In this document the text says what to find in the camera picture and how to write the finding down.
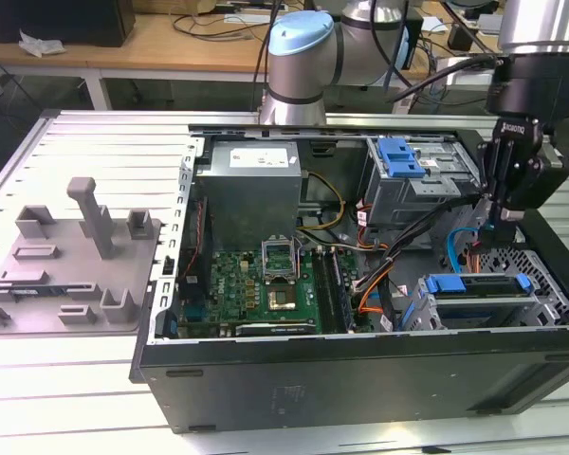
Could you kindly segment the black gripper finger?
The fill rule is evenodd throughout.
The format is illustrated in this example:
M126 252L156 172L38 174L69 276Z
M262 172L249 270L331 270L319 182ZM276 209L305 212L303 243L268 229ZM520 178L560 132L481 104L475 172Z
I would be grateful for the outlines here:
M496 246L497 227L500 222L501 208L499 200L499 159L501 140L493 138L479 148L483 159L483 194L488 200L488 211L483 225L479 229L479 241L482 246Z
M520 139L500 140L500 245L514 242L516 227L527 209L538 206L534 194L543 165L541 144Z

